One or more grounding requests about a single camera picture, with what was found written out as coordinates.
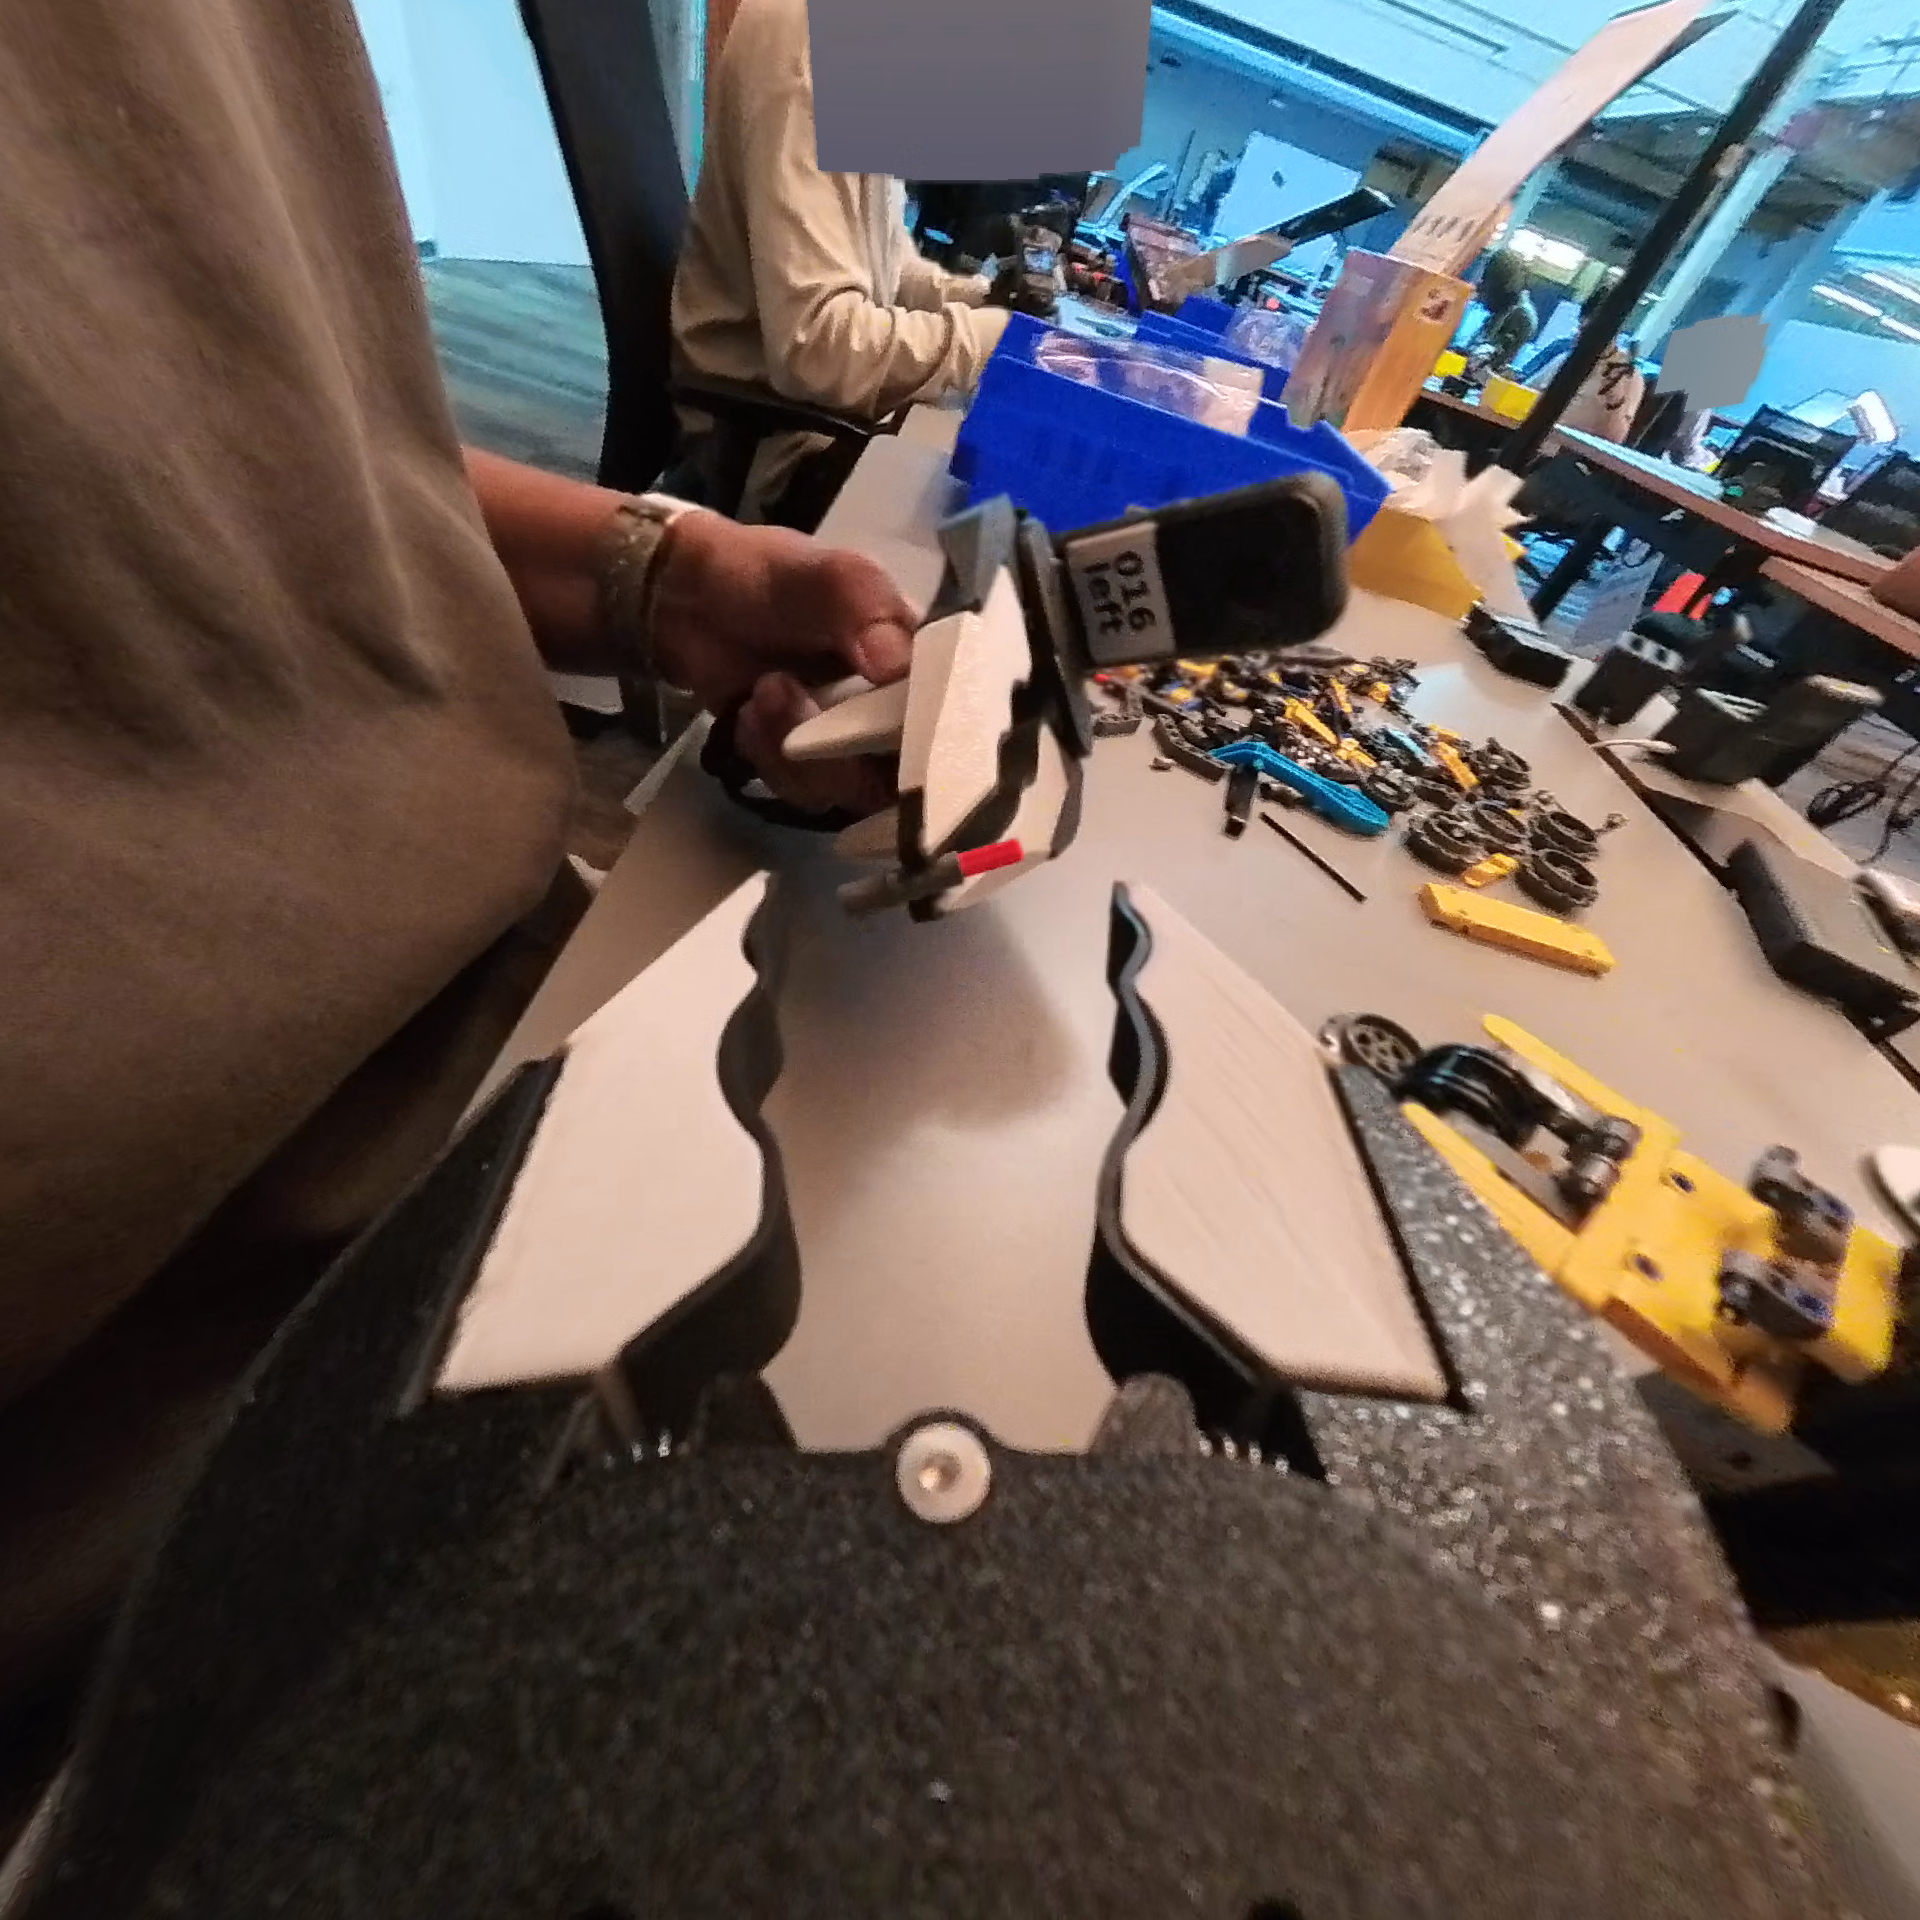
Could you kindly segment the crumpled white plastic bag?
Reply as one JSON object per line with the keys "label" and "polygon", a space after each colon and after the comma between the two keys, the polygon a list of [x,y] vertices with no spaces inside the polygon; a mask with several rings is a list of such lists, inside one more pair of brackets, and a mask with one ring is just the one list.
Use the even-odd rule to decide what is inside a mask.
{"label": "crumpled white plastic bag", "polygon": [[1359,430],[1351,444],[1383,477],[1383,503],[1391,513],[1435,523],[1484,516],[1502,532],[1527,519],[1515,505],[1523,486],[1515,471],[1499,465],[1469,471],[1462,451],[1443,446],[1421,428]]}

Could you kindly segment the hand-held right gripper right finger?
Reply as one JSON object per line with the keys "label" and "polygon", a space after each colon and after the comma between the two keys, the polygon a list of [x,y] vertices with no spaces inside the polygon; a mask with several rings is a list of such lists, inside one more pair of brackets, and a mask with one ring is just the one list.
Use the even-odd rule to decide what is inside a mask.
{"label": "hand-held right gripper right finger", "polygon": [[1334,1070],[1310,1029],[1140,882],[1111,890],[1109,1082],[1085,1318],[1116,1385],[1160,1375],[1264,1442],[1300,1393],[1447,1405]]}

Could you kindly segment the yellow toy beam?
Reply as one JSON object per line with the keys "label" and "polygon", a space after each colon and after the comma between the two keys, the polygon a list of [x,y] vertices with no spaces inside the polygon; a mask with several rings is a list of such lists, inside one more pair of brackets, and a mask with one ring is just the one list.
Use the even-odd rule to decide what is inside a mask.
{"label": "yellow toy beam", "polygon": [[1415,898],[1426,924],[1474,946],[1578,975],[1615,972],[1615,956],[1599,934],[1542,910],[1479,897],[1440,881],[1424,885]]}

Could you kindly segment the black upright device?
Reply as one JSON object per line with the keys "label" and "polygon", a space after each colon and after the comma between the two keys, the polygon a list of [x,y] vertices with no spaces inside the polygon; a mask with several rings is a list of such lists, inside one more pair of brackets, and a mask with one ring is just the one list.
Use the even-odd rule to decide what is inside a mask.
{"label": "black upright device", "polygon": [[1794,682],[1767,699],[1688,687],[1651,743],[1666,772],[1694,783],[1779,783],[1882,707],[1877,687],[1832,677]]}

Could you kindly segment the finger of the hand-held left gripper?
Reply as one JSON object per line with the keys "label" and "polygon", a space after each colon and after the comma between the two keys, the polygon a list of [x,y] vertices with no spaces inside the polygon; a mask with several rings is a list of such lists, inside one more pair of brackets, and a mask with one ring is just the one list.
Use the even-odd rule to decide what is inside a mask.
{"label": "finger of the hand-held left gripper", "polygon": [[1052,861],[1072,837],[1078,761],[1044,718],[1018,718],[1018,684],[950,682],[860,692],[832,708],[832,759],[899,745],[895,860],[851,881],[855,917],[946,919]]}
{"label": "finger of the hand-held left gripper", "polygon": [[[975,611],[944,615],[917,635],[899,751],[895,857],[910,901],[981,901],[1048,860],[1048,729],[1019,722],[1034,654],[1015,578],[994,578]],[[925,897],[933,857],[1002,839],[1024,865]]]}

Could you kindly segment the person's left hand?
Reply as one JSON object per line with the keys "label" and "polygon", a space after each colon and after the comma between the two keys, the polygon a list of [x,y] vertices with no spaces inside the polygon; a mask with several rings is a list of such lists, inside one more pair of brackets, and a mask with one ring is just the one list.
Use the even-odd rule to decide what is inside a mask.
{"label": "person's left hand", "polygon": [[818,687],[907,677],[917,617],[872,563],[778,526],[709,513],[666,534],[644,598],[654,666],[718,722],[766,791],[804,811],[886,809],[884,759],[794,761],[789,737],[818,708]]}

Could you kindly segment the yellow toy vehicle model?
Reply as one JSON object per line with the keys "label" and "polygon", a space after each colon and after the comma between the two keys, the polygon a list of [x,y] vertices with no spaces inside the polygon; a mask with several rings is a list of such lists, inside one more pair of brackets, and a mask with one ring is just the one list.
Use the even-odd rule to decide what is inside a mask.
{"label": "yellow toy vehicle model", "polygon": [[1402,1115],[1574,1305],[1651,1365],[1763,1638],[1916,1725],[1916,1239],[1861,1220],[1799,1154],[1731,1174],[1675,1122],[1484,1019],[1387,1031]]}

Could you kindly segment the blue plastic bin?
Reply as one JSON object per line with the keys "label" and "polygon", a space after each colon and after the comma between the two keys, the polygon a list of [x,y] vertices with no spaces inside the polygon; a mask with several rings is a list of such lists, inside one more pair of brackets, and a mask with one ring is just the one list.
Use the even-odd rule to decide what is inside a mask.
{"label": "blue plastic bin", "polygon": [[1008,321],[957,426],[949,476],[970,505],[1008,497],[1048,530],[1069,532],[1307,471],[1344,494],[1348,538],[1384,505],[1384,481],[1334,428],[1299,428],[1264,398],[1240,439],[1112,399],[1035,369],[1043,330],[1061,326]]}
{"label": "blue plastic bin", "polygon": [[1190,294],[1172,316],[1147,311],[1136,321],[1140,342],[1228,357],[1277,372],[1295,365],[1307,330],[1307,321],[1283,306],[1228,305],[1211,294]]}

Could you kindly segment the wooden background desk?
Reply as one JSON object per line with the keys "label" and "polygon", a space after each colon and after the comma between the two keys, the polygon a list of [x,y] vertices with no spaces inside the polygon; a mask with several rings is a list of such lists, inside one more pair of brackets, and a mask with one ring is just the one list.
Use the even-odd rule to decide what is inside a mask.
{"label": "wooden background desk", "polygon": [[1587,583],[1612,534],[1699,572],[1704,591],[1746,587],[1771,561],[1862,589],[1904,564],[1820,521],[1799,530],[1784,513],[1746,513],[1704,474],[1565,428],[1524,469],[1515,510],[1531,532],[1567,538],[1562,561],[1538,564],[1541,578],[1527,591],[1538,621]]}

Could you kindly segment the orange cardboard box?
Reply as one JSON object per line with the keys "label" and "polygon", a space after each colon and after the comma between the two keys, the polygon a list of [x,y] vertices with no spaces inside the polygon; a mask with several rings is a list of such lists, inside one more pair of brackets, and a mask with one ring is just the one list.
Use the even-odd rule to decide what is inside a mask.
{"label": "orange cardboard box", "polygon": [[1348,436],[1399,428],[1469,298],[1459,276],[1348,251],[1286,375],[1286,418]]}

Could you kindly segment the metal wristwatch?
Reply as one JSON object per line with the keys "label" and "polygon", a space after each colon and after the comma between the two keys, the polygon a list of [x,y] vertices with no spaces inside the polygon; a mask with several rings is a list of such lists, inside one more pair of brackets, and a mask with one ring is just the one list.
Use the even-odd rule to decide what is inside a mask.
{"label": "metal wristwatch", "polygon": [[660,668],[655,647],[655,598],[670,543],[683,519],[707,516],[701,503],[671,494],[620,497],[598,543],[596,589],[618,675],[623,682],[691,697]]}

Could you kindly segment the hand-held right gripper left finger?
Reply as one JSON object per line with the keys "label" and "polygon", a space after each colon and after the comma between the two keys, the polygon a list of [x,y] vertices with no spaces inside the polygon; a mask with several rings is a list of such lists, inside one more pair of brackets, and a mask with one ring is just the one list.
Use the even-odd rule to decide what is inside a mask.
{"label": "hand-held right gripper left finger", "polygon": [[783,1050],[778,886],[730,897],[523,1082],[533,1129],[431,1362],[431,1396],[582,1387],[628,1444],[680,1439],[799,1317],[764,1117]]}

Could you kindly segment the pile of toy parts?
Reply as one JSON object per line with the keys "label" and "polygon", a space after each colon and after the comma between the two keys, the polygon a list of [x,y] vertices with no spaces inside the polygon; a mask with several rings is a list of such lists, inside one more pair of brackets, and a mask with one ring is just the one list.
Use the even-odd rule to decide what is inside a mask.
{"label": "pile of toy parts", "polygon": [[1622,817],[1589,825],[1498,738],[1421,719],[1408,661],[1306,647],[1111,666],[1093,685],[1094,732],[1147,724],[1152,767],[1208,783],[1230,839],[1269,809],[1303,839],[1322,825],[1359,844],[1399,842],[1466,890],[1508,882],[1558,919],[1598,901],[1599,844]]}

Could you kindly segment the clear plastic bag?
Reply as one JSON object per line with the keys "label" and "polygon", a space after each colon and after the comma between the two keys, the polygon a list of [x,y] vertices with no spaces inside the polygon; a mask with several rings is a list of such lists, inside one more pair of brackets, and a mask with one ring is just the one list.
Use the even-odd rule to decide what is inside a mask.
{"label": "clear plastic bag", "polygon": [[1030,342],[1030,363],[1112,399],[1240,439],[1264,404],[1260,369],[1152,341],[1094,341],[1044,326]]}

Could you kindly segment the small black box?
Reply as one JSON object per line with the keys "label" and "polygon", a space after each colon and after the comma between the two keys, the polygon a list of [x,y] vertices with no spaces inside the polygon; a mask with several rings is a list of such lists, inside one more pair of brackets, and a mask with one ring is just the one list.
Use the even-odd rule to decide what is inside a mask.
{"label": "small black box", "polygon": [[1484,603],[1460,621],[1467,645],[1499,675],[1558,691],[1578,666],[1562,645],[1551,643],[1531,617],[1502,615]]}

